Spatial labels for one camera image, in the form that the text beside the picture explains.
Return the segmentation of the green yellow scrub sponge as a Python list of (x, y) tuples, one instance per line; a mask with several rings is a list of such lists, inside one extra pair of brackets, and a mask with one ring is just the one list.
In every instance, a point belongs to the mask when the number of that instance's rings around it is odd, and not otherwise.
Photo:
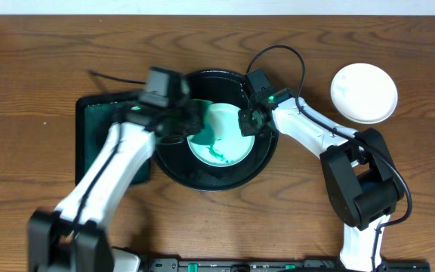
[(193, 99), (193, 106), (198, 110), (198, 120), (201, 124), (199, 132), (188, 137), (192, 144), (207, 146), (214, 143), (215, 133), (209, 123), (210, 106), (212, 104), (213, 102), (209, 100)]

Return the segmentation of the pale green plate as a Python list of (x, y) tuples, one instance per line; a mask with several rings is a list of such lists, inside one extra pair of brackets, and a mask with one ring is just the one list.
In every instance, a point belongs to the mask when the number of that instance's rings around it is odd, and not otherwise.
[(206, 165), (229, 167), (241, 162), (250, 154), (255, 143), (254, 136), (242, 136), (239, 128), (239, 108), (232, 104), (216, 103), (208, 107), (205, 127), (214, 132), (210, 145), (193, 142), (195, 135), (187, 138), (192, 154)]

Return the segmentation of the white plate smeared green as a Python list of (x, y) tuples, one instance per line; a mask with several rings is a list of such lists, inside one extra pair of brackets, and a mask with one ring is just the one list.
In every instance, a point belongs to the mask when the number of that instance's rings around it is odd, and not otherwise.
[(398, 104), (394, 80), (369, 63), (352, 63), (340, 69), (332, 80), (330, 95), (342, 116), (360, 124), (383, 122)]

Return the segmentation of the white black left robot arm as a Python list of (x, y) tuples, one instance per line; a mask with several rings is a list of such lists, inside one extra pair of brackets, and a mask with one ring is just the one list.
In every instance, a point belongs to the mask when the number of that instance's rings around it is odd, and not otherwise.
[(103, 148), (75, 189), (52, 212), (28, 223), (30, 271), (137, 271), (140, 256), (109, 245), (106, 229), (137, 171), (163, 140), (205, 127), (210, 104), (190, 99), (167, 107), (128, 103), (115, 111)]

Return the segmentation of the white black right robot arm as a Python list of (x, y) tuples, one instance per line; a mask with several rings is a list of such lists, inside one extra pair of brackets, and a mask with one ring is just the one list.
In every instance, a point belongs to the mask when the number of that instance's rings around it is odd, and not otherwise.
[(288, 135), (320, 160), (329, 202), (344, 222), (341, 263), (348, 270), (377, 271), (383, 229), (396, 204), (408, 197), (381, 134), (358, 132), (311, 109), (289, 89), (247, 91), (248, 107), (239, 111), (242, 135), (270, 128)]

